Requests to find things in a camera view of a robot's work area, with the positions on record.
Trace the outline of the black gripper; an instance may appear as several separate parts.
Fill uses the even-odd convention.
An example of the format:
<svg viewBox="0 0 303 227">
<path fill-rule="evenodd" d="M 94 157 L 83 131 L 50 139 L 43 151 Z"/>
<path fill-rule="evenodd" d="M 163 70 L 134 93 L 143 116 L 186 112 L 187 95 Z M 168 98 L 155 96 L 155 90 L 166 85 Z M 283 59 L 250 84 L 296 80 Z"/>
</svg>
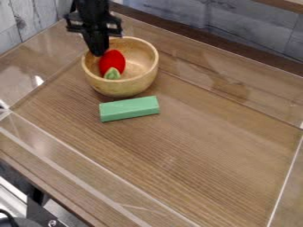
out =
<svg viewBox="0 0 303 227">
<path fill-rule="evenodd" d="M 91 53 L 103 56 L 110 48 L 110 36 L 122 37 L 122 19 L 111 13 L 100 17 L 88 15 L 82 18 L 78 12 L 64 16 L 68 32 L 82 33 Z"/>
</svg>

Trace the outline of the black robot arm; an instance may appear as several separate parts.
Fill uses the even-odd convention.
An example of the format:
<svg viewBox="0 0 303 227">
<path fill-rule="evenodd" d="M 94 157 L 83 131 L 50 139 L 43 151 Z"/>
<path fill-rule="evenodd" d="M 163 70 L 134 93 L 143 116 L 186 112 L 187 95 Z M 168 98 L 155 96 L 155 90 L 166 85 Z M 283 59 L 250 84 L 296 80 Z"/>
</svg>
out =
<svg viewBox="0 0 303 227">
<path fill-rule="evenodd" d="M 104 55 L 110 37 L 122 37 L 122 19 L 110 12 L 110 0 L 74 0 L 64 16 L 67 31 L 83 36 L 94 56 Z"/>
</svg>

